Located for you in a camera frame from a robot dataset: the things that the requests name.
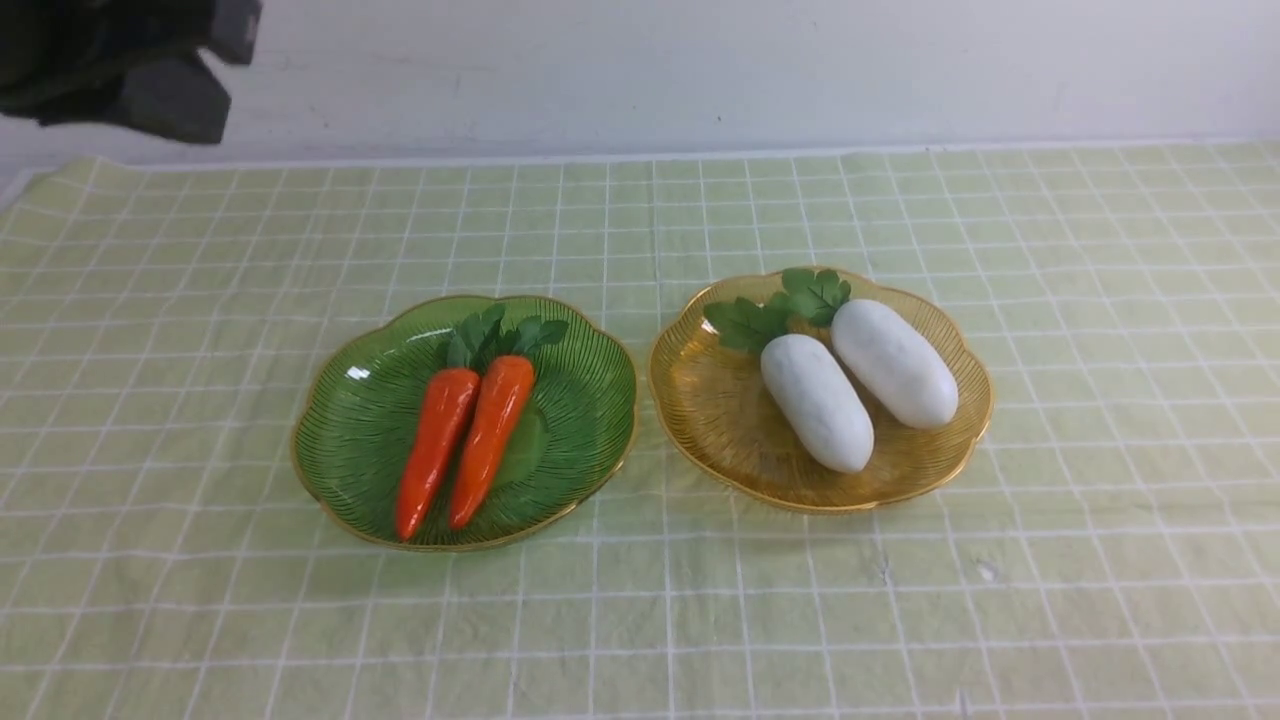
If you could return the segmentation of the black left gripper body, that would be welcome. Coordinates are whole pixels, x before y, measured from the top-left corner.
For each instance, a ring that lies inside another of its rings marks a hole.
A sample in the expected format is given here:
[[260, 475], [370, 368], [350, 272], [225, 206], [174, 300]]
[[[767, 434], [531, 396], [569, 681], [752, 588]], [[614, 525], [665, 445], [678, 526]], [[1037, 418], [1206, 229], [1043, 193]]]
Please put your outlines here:
[[40, 126], [101, 124], [120, 77], [207, 50], [252, 63], [261, 1], [4, 1], [3, 115]]

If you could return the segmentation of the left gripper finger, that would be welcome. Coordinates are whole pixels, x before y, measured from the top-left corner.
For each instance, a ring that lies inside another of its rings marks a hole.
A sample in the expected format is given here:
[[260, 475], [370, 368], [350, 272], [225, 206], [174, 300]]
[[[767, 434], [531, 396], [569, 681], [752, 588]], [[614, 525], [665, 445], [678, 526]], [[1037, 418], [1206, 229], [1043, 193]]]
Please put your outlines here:
[[146, 61], [125, 72], [105, 123], [187, 145], [219, 145], [230, 95], [198, 53]]

